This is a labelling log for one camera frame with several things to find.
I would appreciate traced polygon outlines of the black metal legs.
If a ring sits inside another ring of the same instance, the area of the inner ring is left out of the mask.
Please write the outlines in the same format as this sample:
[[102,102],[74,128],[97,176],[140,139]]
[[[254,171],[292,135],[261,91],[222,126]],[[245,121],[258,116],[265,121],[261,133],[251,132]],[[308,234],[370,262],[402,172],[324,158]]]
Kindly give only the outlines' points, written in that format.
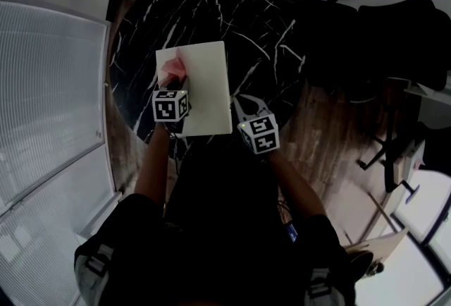
[[390,111],[388,113],[388,126],[384,140],[380,139],[376,135],[370,135],[367,133],[372,140],[382,146],[381,149],[369,162],[364,162],[361,159],[357,160],[357,165],[365,171],[379,161],[383,155],[385,155],[382,165],[384,166],[384,183],[385,191],[387,193],[391,193],[399,185],[395,182],[394,165],[395,161],[400,157],[403,151],[405,151],[408,144],[405,137],[402,137],[401,135],[398,135],[396,138],[393,137],[394,126],[395,113]]

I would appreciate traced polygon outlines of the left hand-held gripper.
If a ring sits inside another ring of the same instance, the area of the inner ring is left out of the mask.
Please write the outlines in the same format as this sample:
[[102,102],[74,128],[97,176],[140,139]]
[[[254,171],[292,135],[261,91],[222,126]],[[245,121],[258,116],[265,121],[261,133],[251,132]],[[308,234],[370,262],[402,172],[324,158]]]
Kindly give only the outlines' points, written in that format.
[[169,90],[156,90],[152,94],[152,108],[156,122],[178,122],[189,113],[189,92],[182,90],[187,76],[171,75]]

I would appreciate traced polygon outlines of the white desk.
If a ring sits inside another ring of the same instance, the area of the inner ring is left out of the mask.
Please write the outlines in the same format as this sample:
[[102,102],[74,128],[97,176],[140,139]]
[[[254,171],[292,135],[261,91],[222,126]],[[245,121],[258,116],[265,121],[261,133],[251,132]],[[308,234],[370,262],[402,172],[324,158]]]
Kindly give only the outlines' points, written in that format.
[[451,105],[451,72],[447,73],[445,86],[440,91],[403,78],[389,77],[385,81],[388,84],[395,84],[396,82],[404,85],[404,92],[408,94],[418,95],[426,99]]

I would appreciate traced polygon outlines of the black office chair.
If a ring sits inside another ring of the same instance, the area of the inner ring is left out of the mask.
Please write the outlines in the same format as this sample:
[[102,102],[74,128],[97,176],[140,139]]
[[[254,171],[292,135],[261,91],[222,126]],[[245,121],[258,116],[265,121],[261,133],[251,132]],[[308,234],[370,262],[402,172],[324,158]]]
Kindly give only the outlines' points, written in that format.
[[352,8],[309,0],[307,74],[320,87],[360,86],[386,78],[445,88],[451,71],[451,17],[432,0]]

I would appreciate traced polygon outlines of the light wooden board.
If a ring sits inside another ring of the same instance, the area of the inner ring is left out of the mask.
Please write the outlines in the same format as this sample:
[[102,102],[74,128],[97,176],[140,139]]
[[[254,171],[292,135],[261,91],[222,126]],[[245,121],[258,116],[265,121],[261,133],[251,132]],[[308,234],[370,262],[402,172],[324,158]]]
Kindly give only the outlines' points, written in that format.
[[386,226],[382,234],[378,237],[367,239],[353,245],[345,245],[344,249],[348,254],[369,251],[373,253],[374,261],[385,262],[407,236],[408,232],[408,228],[394,231],[391,227]]

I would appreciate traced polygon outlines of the person's left forearm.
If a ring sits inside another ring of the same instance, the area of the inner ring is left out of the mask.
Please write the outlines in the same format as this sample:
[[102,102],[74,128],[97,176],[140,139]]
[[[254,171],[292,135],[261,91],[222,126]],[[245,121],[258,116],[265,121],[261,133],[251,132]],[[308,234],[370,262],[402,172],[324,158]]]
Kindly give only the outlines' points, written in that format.
[[163,123],[157,123],[147,145],[135,184],[135,193],[162,206],[166,198],[170,135]]

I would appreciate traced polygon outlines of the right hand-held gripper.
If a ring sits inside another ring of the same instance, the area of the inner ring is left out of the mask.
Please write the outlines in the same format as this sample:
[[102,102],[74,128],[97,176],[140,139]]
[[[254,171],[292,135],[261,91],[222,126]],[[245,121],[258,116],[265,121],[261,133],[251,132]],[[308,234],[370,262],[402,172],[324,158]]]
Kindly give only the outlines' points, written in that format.
[[[244,143],[254,154],[264,154],[280,147],[279,130],[274,114],[269,113],[266,103],[255,96],[239,94],[232,97],[239,122],[237,129]],[[247,120],[247,114],[266,114]]]

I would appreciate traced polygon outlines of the white window blinds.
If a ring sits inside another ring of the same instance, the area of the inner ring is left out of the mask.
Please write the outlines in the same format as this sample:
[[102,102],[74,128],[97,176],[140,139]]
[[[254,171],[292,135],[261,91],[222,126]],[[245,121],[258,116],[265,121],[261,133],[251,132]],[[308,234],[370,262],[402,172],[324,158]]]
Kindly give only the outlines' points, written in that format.
[[0,305],[85,306],[76,248],[114,200],[108,25],[0,0]]

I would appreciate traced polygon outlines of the pink cloth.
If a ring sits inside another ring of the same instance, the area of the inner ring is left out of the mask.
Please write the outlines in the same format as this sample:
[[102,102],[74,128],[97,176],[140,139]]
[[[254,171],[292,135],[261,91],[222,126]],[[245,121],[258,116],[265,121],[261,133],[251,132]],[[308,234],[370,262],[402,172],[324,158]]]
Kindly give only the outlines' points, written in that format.
[[180,48],[175,49],[175,57],[167,60],[161,67],[161,71],[164,73],[164,77],[159,80],[160,87],[168,85],[171,75],[177,75],[179,77],[187,76],[187,70],[183,62],[183,55]]

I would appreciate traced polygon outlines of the person's right forearm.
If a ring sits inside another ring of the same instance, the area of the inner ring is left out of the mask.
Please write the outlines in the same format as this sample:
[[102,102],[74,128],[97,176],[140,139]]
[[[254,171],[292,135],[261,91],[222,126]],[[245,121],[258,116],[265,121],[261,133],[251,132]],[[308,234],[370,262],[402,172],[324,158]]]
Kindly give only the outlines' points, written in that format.
[[279,150],[268,155],[268,163],[278,179],[279,187],[294,219],[326,216],[326,210],[314,189]]

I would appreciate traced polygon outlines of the black round disc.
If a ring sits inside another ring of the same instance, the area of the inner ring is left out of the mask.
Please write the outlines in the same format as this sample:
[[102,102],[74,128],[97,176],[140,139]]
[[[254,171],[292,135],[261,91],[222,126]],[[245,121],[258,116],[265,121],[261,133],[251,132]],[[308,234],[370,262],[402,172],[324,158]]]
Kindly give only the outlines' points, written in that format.
[[375,276],[384,271],[385,265],[368,250],[348,254],[354,282]]

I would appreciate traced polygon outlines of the white box with pink patch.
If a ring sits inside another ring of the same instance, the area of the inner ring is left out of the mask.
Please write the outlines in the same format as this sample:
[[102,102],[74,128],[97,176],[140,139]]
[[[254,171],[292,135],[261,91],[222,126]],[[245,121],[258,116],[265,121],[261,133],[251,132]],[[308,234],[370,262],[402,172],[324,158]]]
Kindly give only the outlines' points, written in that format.
[[400,185],[402,181],[410,183],[413,173],[424,163],[424,150],[426,141],[416,142],[412,140],[406,150],[394,162],[394,182]]

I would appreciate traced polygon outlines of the person's black clothing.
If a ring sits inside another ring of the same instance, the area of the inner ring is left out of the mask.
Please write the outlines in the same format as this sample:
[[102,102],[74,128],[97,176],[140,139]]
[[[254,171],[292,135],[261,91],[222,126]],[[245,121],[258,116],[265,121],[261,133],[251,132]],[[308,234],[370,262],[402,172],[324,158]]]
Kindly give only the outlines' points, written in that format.
[[86,306],[355,306],[327,216],[278,211],[278,181],[240,142],[183,160],[167,205],[127,196],[74,255]]

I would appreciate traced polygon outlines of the cream rectangular board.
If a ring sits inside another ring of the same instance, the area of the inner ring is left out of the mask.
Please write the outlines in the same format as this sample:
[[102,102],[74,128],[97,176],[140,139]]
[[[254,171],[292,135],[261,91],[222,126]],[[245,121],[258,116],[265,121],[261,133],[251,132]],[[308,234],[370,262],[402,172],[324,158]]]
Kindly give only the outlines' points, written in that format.
[[225,135],[232,133],[230,90],[223,41],[160,49],[156,52],[158,80],[164,77],[161,67],[175,57],[180,48],[187,70],[189,105],[178,137]]

